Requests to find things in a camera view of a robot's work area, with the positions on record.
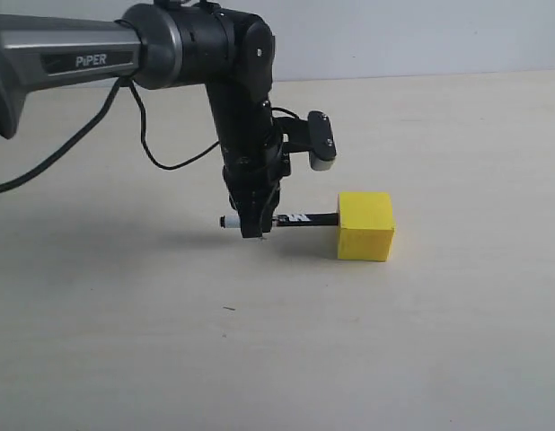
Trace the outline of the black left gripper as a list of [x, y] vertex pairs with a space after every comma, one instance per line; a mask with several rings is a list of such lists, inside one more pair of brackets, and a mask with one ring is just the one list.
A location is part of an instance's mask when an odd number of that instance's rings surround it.
[[[247, 157], [223, 155], [223, 179], [228, 189], [229, 203], [237, 212], [243, 239], [261, 238], [269, 233], [280, 201], [280, 181], [291, 174], [288, 155], [282, 154], [270, 162], [256, 164]], [[250, 201], [260, 204], [247, 204]]]

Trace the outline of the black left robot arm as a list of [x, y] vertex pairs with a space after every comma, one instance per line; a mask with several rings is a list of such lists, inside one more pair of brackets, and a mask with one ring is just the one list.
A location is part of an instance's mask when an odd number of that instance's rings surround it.
[[113, 22], [0, 13], [0, 136], [31, 92], [111, 79], [147, 90], [204, 85], [242, 235], [269, 232], [286, 176], [269, 101], [275, 38], [254, 13], [199, 1], [135, 4]]

